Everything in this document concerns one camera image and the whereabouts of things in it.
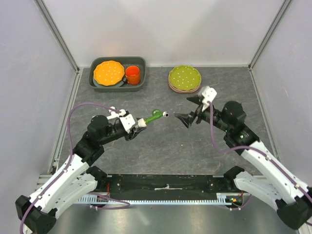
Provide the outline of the green plastic water faucet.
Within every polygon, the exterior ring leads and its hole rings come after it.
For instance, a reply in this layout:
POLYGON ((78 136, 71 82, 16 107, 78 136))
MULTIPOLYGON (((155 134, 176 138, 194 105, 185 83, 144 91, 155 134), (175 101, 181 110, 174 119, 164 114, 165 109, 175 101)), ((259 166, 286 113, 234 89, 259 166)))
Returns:
POLYGON ((154 109, 152 111, 152 115, 148 118, 145 118, 144 121, 145 121, 145 124, 149 124, 151 123, 152 121, 155 121, 161 117, 168 117, 169 116, 169 113, 166 112, 166 111, 161 111, 159 109, 154 109))

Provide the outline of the white pvc elbow fitting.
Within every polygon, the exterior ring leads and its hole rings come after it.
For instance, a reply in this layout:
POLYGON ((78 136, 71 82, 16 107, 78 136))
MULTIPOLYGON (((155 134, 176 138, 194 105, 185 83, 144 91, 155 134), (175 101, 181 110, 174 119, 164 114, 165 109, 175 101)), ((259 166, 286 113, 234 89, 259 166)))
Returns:
POLYGON ((143 118, 140 118, 137 120, 137 125, 139 128, 146 128, 147 127, 146 122, 143 118))

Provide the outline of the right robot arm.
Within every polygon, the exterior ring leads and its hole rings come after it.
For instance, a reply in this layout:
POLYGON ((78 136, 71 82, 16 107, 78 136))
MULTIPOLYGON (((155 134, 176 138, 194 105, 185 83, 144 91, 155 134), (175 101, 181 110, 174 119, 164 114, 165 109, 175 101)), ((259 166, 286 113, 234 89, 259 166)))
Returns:
POLYGON ((225 132, 224 141, 229 149, 235 151, 256 167, 266 178, 253 177, 238 166, 233 167, 232 175, 223 179, 223 186, 229 192, 243 190, 273 208, 284 224, 293 230, 302 225, 312 224, 312 188, 292 174, 266 148, 260 138, 245 124, 246 113, 241 103, 228 101, 222 110, 216 109, 212 101, 203 96, 187 99, 198 105, 188 114, 176 113, 187 128, 192 123, 205 121, 210 125, 211 140, 215 141, 214 128, 225 132))

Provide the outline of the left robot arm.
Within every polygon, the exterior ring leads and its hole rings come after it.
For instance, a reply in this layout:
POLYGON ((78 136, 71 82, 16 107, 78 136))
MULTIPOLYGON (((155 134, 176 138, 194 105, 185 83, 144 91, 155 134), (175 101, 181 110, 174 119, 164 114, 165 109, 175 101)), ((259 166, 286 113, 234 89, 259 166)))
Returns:
POLYGON ((82 139, 71 149, 63 165, 29 196, 15 202, 21 234, 46 234, 57 219, 83 195, 105 190, 106 173, 93 164, 104 153, 103 146, 120 138, 132 140, 147 127, 143 118, 130 113, 94 116, 82 139))

